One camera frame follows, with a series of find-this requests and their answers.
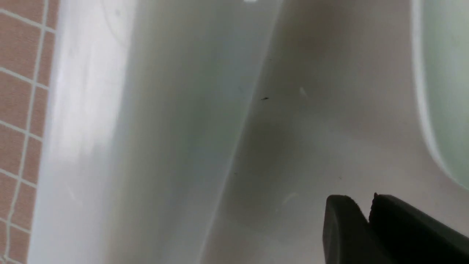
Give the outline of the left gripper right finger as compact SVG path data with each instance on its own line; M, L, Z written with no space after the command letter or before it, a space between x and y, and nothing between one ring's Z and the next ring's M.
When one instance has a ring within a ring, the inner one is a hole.
M469 239L390 194L374 194L369 224L399 264L467 264Z

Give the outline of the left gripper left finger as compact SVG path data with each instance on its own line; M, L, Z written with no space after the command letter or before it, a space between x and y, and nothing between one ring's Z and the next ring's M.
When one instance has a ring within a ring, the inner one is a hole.
M358 204L344 195L327 197L322 231L327 264L394 264Z

